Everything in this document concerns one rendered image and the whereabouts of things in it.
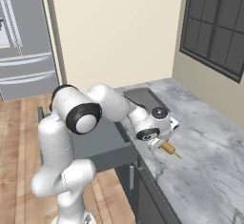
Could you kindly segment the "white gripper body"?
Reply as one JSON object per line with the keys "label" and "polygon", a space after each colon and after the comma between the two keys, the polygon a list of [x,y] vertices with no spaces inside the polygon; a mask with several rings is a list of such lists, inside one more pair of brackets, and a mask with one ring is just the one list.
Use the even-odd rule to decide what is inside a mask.
{"label": "white gripper body", "polygon": [[148,149],[151,151],[151,152],[154,152],[156,151],[158,148],[160,148],[162,146],[162,144],[164,143],[164,140],[162,138],[154,138],[152,140],[150,140],[148,142]]}

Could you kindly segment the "grey open drawer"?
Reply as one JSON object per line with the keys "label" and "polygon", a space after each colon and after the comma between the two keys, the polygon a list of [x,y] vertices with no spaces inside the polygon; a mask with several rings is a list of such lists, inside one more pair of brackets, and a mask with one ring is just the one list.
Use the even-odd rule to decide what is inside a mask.
{"label": "grey open drawer", "polygon": [[87,134],[71,132],[56,114],[39,121],[39,147],[42,165],[61,173],[72,161],[90,159],[98,173],[132,164],[138,153],[121,123],[102,118]]}

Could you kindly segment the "dark grey drawer front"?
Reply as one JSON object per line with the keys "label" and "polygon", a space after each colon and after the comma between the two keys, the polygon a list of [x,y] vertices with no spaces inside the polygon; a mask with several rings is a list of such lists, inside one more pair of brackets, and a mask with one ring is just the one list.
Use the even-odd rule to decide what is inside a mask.
{"label": "dark grey drawer front", "polygon": [[182,224],[141,156],[137,157],[139,224]]}

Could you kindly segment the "dark grey rectangular basin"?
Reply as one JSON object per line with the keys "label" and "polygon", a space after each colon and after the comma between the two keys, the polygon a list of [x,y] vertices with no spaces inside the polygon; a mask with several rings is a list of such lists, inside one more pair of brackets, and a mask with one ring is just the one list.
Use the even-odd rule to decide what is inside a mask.
{"label": "dark grey rectangular basin", "polygon": [[151,113],[156,107],[162,107],[167,112],[171,112],[170,109],[149,88],[127,90],[124,91],[124,95],[131,99],[132,102],[144,106],[148,113]]}

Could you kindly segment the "grey cupboard door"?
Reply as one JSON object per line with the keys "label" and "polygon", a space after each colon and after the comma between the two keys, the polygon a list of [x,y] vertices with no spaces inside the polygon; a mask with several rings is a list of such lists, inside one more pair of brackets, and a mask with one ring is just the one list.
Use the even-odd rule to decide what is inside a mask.
{"label": "grey cupboard door", "polygon": [[132,208],[134,216],[137,216],[138,213],[138,173],[134,166],[134,181],[133,189],[130,190],[130,165],[126,164],[115,169],[116,174],[119,178],[119,181],[122,185],[124,193],[129,201],[129,204]]}

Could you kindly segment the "dark framed window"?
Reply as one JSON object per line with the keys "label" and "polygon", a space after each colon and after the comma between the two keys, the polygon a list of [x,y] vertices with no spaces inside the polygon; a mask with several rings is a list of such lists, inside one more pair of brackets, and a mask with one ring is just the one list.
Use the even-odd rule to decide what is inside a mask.
{"label": "dark framed window", "polygon": [[240,82],[244,75],[244,0],[186,0],[180,51]]}

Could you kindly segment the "grey tall side panel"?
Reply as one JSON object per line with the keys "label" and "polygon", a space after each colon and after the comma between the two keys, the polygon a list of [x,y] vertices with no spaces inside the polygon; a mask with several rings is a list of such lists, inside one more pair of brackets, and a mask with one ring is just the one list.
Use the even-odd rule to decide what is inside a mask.
{"label": "grey tall side panel", "polygon": [[57,16],[54,6],[54,0],[44,0],[45,11],[48,15],[49,28],[51,33],[51,44],[55,53],[55,66],[60,84],[68,82],[65,71],[64,56],[61,46],[61,39],[58,29]]}

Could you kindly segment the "grey fridge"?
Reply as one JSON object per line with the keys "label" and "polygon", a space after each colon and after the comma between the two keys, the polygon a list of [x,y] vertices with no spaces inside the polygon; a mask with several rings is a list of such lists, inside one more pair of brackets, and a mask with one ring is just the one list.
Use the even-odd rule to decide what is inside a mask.
{"label": "grey fridge", "polygon": [[0,99],[38,96],[58,85],[43,0],[0,0]]}

